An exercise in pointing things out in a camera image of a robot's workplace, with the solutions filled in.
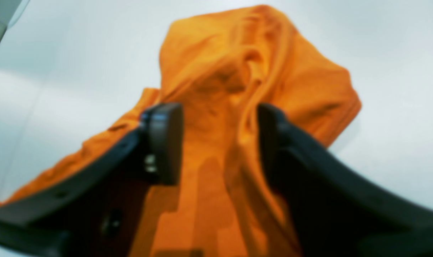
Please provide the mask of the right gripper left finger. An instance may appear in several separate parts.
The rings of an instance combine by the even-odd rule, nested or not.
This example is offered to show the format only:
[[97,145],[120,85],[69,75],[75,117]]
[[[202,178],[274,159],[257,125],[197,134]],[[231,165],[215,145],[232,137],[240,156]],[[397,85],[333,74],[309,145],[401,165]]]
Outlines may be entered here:
[[39,257],[127,257],[149,188],[179,181],[183,107],[158,104],[101,157],[0,206],[0,246]]

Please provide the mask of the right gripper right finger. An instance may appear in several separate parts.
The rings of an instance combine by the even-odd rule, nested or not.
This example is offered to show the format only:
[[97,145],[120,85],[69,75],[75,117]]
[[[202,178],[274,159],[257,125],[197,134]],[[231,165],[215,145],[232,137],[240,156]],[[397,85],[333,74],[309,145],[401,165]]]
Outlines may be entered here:
[[257,107],[270,188],[305,257],[433,257],[433,210],[365,179],[270,104]]

